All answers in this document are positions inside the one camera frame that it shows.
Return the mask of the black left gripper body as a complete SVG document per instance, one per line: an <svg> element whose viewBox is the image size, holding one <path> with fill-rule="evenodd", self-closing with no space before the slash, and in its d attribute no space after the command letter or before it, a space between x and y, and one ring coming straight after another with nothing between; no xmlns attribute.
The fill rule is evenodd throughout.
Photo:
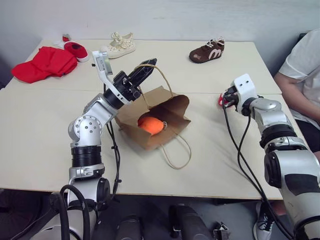
<svg viewBox="0 0 320 240"><path fill-rule="evenodd" d="M113 78L113 85L128 101L135 101L141 96L139 90L140 79L136 71L127 75L124 71L120 71Z"/></svg>

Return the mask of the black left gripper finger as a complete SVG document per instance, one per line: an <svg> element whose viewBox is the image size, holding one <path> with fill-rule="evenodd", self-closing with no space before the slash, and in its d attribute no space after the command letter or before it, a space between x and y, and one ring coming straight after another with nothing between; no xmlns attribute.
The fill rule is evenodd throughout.
<svg viewBox="0 0 320 240"><path fill-rule="evenodd" d="M153 66L139 66L136 71L136 86L139 86L154 70Z"/></svg>
<svg viewBox="0 0 320 240"><path fill-rule="evenodd" d="M151 58L148 60L145 60L141 62L137 67L134 68L134 70L129 74L130 79L136 79L137 74L137 68L142 66L150 66L154 67L157 64L158 59L157 58Z"/></svg>

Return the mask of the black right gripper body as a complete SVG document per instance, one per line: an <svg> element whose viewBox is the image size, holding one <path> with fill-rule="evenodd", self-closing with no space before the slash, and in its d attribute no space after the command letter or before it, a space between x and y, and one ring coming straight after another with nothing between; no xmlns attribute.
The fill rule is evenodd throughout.
<svg viewBox="0 0 320 240"><path fill-rule="evenodd" d="M223 98L226 101L236 101L238 99L237 92L238 92L237 88L235 86L231 86L223 94Z"/></svg>

